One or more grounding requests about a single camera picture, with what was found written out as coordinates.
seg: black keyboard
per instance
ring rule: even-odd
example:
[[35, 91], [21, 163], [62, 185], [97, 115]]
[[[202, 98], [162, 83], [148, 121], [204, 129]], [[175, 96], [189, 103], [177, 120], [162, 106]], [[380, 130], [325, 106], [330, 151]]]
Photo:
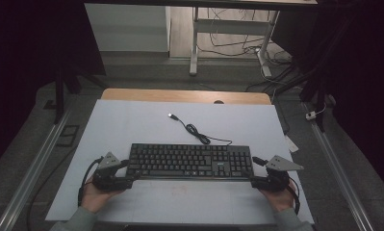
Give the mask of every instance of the black keyboard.
[[126, 174], [141, 179], [247, 180], [248, 146], [133, 143]]

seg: power outlet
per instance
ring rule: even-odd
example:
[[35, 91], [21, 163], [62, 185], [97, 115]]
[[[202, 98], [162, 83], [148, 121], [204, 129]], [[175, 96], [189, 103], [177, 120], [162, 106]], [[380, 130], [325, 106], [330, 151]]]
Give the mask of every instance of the power outlet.
[[306, 114], [306, 119], [312, 120], [317, 117], [317, 114], [315, 112], [310, 112]]

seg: sleeve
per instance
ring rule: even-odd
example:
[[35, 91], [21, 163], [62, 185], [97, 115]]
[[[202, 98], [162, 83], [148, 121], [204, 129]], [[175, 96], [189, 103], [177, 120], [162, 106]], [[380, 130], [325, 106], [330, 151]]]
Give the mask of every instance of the sleeve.
[[308, 221], [300, 221], [294, 209], [287, 209], [274, 215], [276, 225], [281, 231], [313, 231]]
[[90, 231], [95, 222], [96, 214], [79, 207], [68, 222], [59, 221], [50, 231]]

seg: person's left hand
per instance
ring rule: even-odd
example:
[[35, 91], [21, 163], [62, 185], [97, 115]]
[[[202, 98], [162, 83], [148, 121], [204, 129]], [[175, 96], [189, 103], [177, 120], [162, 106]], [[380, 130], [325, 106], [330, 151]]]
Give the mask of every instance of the person's left hand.
[[114, 195], [123, 193], [123, 191], [102, 192], [92, 184], [92, 177], [87, 180], [84, 186], [84, 196], [81, 207], [92, 213], [99, 212], [107, 201]]

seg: white tabletop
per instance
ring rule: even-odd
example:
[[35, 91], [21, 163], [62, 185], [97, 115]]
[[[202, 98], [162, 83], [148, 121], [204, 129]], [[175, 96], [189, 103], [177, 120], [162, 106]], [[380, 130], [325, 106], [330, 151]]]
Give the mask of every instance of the white tabletop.
[[[248, 145], [252, 156], [292, 159], [275, 108], [270, 105], [98, 100], [46, 219], [68, 220], [73, 215], [84, 173], [93, 160], [109, 151], [124, 160], [134, 142], [201, 144], [179, 121], [170, 119], [169, 113], [192, 123], [206, 136]], [[254, 172], [266, 176], [264, 167], [255, 166]], [[290, 175], [302, 191], [296, 172]], [[305, 194], [300, 194], [298, 216], [313, 222]], [[130, 224], [274, 223], [267, 200], [249, 182], [219, 181], [139, 180], [131, 190], [112, 198], [98, 219]]]

